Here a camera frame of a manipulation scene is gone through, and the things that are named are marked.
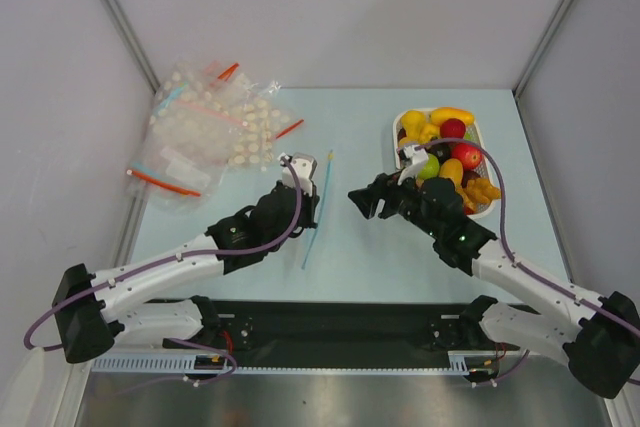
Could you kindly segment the clear blue-zipper bag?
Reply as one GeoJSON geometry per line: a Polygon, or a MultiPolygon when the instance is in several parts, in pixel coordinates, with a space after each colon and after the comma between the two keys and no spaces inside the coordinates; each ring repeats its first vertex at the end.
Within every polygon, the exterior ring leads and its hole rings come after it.
{"type": "Polygon", "coordinates": [[[324,216],[324,210],[325,210],[325,205],[326,205],[326,201],[327,201],[327,197],[329,196],[329,190],[330,190],[330,183],[331,183],[331,177],[332,177],[332,171],[333,171],[333,161],[335,158],[335,153],[334,150],[331,149],[328,152],[327,155],[327,164],[326,164],[326,169],[325,169],[325,177],[324,177],[324,182],[322,185],[322,192],[321,192],[321,196],[320,196],[320,200],[317,206],[317,226],[313,232],[313,234],[310,237],[306,252],[305,252],[305,256],[303,258],[303,262],[301,264],[301,270],[305,271],[306,267],[308,265],[309,262],[309,258],[311,257],[311,253],[314,247],[314,244],[317,240],[318,234],[319,234],[319,228],[321,226],[322,223],[322,219],[324,216]]]}

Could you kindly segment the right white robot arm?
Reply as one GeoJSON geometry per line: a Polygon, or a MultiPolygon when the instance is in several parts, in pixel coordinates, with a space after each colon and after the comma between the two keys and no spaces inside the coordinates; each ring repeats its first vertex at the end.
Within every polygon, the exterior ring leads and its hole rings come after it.
{"type": "Polygon", "coordinates": [[[473,348],[491,341],[516,345],[568,368],[592,393],[615,398],[639,367],[639,312],[620,292],[603,296],[526,266],[502,238],[464,212],[452,181],[433,178],[416,186],[401,174],[380,174],[348,194],[362,215],[399,215],[433,240],[449,267],[510,293],[521,312],[488,296],[469,305],[461,323],[473,348]]]}

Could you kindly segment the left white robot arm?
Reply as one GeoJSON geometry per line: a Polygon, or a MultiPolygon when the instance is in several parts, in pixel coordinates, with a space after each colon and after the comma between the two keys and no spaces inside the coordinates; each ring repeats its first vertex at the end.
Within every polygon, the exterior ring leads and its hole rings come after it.
{"type": "Polygon", "coordinates": [[[95,273],[82,263],[68,268],[52,302],[65,360],[78,364],[106,353],[126,332],[125,314],[161,292],[261,262],[317,226],[318,202],[314,182],[303,180],[297,191],[281,180],[255,205],[153,260],[95,273]]]}

